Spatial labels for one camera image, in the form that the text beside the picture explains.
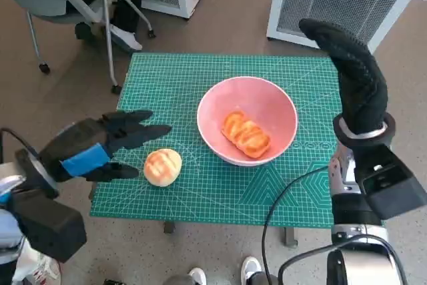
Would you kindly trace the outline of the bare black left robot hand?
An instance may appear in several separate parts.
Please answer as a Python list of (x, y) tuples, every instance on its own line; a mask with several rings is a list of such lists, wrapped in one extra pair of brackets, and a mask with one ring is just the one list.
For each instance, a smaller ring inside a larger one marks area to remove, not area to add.
[(169, 125), (143, 125), (153, 115), (150, 110), (115, 111), (99, 119), (86, 118), (55, 136), (40, 152), (39, 159), (56, 182), (83, 177), (88, 182), (133, 179), (139, 170), (113, 162), (121, 148), (140, 148), (171, 131)]

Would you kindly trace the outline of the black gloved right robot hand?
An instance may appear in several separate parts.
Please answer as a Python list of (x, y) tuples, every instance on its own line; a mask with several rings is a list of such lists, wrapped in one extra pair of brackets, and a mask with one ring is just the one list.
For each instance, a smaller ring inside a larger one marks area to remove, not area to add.
[(388, 88), (368, 46), (335, 23), (301, 19), (299, 28), (328, 54), (338, 71), (342, 117), (348, 129), (356, 135), (380, 129)]

